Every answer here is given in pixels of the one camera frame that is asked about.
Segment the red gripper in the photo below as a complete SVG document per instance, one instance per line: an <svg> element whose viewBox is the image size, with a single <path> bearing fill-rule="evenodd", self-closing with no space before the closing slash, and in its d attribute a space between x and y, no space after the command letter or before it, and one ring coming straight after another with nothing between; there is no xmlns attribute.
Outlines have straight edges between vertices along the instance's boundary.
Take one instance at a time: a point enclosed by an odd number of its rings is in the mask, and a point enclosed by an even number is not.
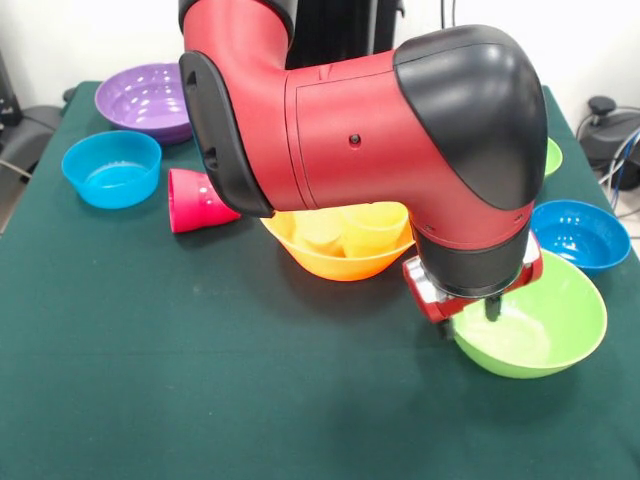
<svg viewBox="0 0 640 480"><path fill-rule="evenodd" d="M485 316L495 322L501 313L502 296L528 284L536 282L543 272L543 256L535 235L530 232L522 266L514 280L497 293L460 296L443 290L429 277L427 269L418 256L406 260L402 266L405 281L408 284L419 309L437 329L443 341L453 339L453 323L450 320L468 305L484 300Z"/></svg>

